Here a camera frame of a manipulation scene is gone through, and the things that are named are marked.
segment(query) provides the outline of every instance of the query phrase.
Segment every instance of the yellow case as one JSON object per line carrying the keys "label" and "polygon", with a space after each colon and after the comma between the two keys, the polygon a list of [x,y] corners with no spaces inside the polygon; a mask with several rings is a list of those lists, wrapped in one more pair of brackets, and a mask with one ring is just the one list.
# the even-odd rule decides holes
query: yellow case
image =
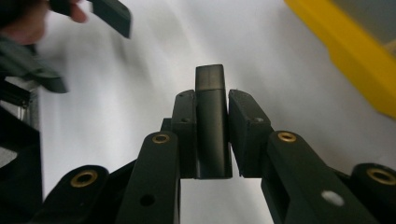
{"label": "yellow case", "polygon": [[285,0],[328,47],[333,63],[378,111],[396,119],[396,59],[332,0]]}

